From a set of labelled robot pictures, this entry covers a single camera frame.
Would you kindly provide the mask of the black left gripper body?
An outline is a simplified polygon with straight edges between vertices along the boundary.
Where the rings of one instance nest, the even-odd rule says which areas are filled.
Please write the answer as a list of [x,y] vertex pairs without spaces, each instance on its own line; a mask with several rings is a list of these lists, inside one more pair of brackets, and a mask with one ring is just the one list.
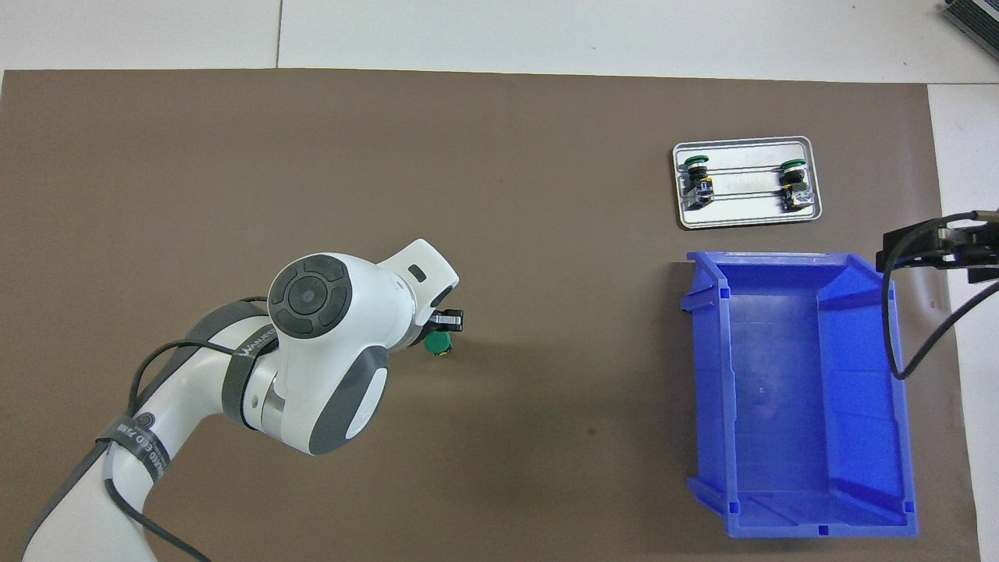
[[445,303],[446,299],[449,297],[450,292],[453,291],[453,287],[447,287],[444,291],[440,292],[438,296],[429,302],[429,307],[427,309],[428,316],[422,319],[420,322],[415,324],[415,327],[419,328],[419,336],[428,336],[431,333],[446,333],[446,332],[435,332],[428,329],[428,317],[431,316],[435,310],[460,310],[459,308],[443,308],[442,305]]

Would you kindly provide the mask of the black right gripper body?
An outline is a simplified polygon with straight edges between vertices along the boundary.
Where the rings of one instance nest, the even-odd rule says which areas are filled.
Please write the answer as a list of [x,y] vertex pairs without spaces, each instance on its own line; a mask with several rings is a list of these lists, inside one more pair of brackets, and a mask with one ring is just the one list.
[[973,226],[945,226],[943,242],[948,250],[944,269],[996,269],[998,263],[998,224],[984,222]]

